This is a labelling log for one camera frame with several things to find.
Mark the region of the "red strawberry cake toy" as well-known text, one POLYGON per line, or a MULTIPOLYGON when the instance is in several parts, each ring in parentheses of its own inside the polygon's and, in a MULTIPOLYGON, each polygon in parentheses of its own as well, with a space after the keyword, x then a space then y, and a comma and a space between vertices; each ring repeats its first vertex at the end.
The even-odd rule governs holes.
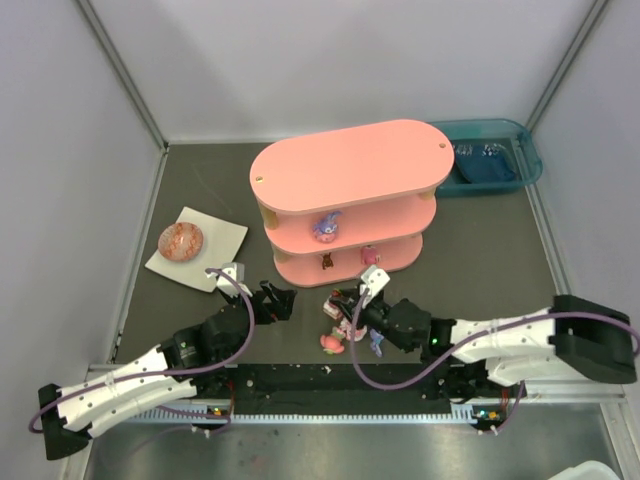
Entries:
POLYGON ((331 295, 323 304, 323 312, 335 321, 351 321, 354 305, 353 299, 349 296, 331 295))

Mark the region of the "pink doll green bow toy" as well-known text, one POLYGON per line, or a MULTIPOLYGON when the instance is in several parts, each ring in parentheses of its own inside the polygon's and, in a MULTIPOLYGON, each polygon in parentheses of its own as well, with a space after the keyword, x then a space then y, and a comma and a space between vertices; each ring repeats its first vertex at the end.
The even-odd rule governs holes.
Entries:
POLYGON ((322 335, 320 337, 320 345, 323 351, 329 355, 341 354, 345 350, 343 338, 334 334, 322 335))

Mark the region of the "purple bunny head toy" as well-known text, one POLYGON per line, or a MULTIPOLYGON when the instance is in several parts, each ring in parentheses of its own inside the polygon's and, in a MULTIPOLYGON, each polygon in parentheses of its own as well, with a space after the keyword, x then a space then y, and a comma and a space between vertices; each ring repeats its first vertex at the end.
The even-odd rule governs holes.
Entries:
POLYGON ((334 211, 318 220, 312 228, 314 238, 321 243, 332 243, 337 237, 337 218, 341 214, 341 211, 334 211))

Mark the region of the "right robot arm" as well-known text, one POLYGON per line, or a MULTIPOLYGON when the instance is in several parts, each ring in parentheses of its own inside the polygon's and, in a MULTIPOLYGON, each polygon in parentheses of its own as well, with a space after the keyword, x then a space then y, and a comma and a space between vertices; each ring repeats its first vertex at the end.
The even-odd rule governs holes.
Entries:
POLYGON ((438 318, 408 299, 390 305, 382 293, 366 301, 360 295, 342 290, 327 303, 357 329, 375 331, 406 353, 418 350, 425 368, 416 381, 446 379, 460 366, 505 387, 568 372, 604 384, 637 380, 639 334, 628 315, 574 295, 556 295, 530 314, 484 321, 438 318))

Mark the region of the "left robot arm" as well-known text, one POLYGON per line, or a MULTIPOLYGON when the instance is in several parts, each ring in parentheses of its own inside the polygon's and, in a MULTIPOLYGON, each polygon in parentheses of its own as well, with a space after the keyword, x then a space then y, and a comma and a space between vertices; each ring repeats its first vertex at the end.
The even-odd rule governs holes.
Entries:
POLYGON ((70 457, 113 426, 173 400, 195 397, 248 348, 255 329, 287 321, 296 293, 263 281, 249 289, 231 270, 207 276, 226 306, 202 323, 174 333, 132 362, 71 387, 38 391, 40 409, 29 423, 44 439, 47 460, 70 457))

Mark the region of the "pink figure toy on shelf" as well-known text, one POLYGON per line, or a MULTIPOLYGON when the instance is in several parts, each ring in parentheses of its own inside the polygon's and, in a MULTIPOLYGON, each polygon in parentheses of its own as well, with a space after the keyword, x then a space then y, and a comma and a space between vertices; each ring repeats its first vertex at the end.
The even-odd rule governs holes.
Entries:
POLYGON ((381 260, 381 254, 378 249, 373 245, 367 245, 361 248, 360 251, 361 262, 363 265, 376 265, 381 260))

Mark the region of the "pink three-tier toy shelf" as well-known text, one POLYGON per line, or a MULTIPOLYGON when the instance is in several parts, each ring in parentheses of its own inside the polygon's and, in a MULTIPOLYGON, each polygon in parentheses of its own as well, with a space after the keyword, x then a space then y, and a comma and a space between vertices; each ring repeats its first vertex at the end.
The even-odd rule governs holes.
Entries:
POLYGON ((298 287, 358 277, 361 248, 375 246, 377 264, 393 272, 414 263, 436 215, 437 188, 454 165, 438 128, 398 119, 277 141, 254 159, 250 185, 278 273, 298 287), (313 225, 341 211, 332 243, 313 225), (331 254, 334 267, 322 269, 331 254))

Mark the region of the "pink bonnet melody toy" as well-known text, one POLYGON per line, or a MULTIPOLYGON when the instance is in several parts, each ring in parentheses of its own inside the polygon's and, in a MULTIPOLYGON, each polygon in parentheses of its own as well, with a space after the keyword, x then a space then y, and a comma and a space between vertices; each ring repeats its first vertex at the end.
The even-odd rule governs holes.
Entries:
POLYGON ((351 338, 354 338, 355 342, 360 342, 368 333, 367 326, 354 328, 346 319, 343 319, 341 321, 338 329, 347 341, 350 341, 351 338))

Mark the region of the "purple long-ear bunny toy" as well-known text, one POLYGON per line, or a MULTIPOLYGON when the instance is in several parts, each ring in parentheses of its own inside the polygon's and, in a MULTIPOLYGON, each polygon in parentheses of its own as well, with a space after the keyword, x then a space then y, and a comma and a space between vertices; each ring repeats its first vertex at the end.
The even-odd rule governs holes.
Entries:
POLYGON ((370 334, 370 348, 371 350, 374 352, 374 354, 378 357, 378 358, 382 358, 383 357, 383 351, 382 351, 382 347, 381 344, 382 342, 385 340, 385 337, 378 331, 371 329, 369 331, 370 334))

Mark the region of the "small brown bear toy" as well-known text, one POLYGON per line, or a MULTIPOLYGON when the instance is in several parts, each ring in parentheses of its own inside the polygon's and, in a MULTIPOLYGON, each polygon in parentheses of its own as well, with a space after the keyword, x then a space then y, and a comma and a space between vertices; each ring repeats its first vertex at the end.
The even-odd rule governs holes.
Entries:
POLYGON ((322 262, 321 262, 321 266, 323 270, 329 269, 329 268, 333 268, 334 267, 334 262, 331 258, 331 254, 330 253, 326 253, 322 256, 322 262))

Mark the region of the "white square plate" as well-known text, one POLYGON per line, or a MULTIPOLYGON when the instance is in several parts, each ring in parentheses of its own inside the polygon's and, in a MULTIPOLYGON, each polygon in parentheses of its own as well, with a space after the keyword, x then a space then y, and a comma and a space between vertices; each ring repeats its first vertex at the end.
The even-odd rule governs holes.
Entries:
POLYGON ((145 267, 190 288, 207 293, 213 292, 216 288, 216 280, 214 277, 207 277, 205 269, 220 268, 223 264, 232 262, 248 233, 248 228, 189 207, 182 209, 177 221, 189 222, 200 228, 204 234, 201 250, 193 259, 178 262, 163 257, 157 247, 145 267))

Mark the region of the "red patterned bowl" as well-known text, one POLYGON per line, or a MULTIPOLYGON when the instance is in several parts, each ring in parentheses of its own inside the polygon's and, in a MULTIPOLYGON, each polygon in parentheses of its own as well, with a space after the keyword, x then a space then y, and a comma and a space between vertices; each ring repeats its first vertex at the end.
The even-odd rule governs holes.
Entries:
POLYGON ((172 262, 187 262, 199 255, 204 244, 202 230, 190 222, 177 222, 164 229, 157 242, 159 254, 172 262))

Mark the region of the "teal plastic bin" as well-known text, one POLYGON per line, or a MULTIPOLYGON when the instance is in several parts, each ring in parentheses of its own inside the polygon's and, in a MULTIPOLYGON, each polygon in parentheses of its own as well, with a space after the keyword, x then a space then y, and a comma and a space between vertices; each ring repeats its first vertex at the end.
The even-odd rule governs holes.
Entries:
POLYGON ((458 143, 498 144, 517 178, 506 183, 472 184, 467 182, 454 161, 447 179, 437 188, 440 197, 476 197, 516 192, 537 182, 543 163, 533 144, 530 132, 507 119, 453 120, 433 124, 450 140, 453 150, 458 143))

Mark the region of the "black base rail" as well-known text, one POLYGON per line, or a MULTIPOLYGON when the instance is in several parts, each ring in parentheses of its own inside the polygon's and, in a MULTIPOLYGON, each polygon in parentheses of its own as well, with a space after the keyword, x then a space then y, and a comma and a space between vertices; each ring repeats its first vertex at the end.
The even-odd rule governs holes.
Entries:
POLYGON ((349 364, 240 364, 200 379, 197 397, 232 400, 240 414, 444 413, 451 405, 434 381, 383 391, 349 364))

